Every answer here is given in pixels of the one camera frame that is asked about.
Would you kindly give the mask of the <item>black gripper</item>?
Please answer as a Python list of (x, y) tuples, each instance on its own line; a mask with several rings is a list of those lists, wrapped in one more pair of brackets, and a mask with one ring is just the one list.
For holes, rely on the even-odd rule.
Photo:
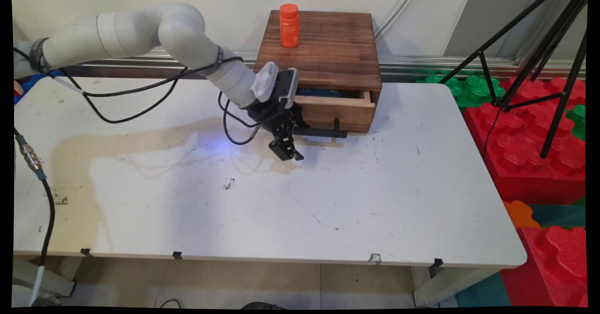
[[(261, 128), (274, 133), (274, 139), (269, 143), (269, 149), (280, 160), (304, 160), (304, 156), (295, 148), (293, 138), (294, 123), (298, 127), (306, 127), (302, 116), (303, 109), (298, 103), (294, 101), (291, 108), (282, 108), (281, 103), (266, 101), (265, 103), (256, 103), (246, 111), (248, 116)], [(294, 123), (287, 123), (285, 128), (279, 128), (287, 120), (293, 120)]]

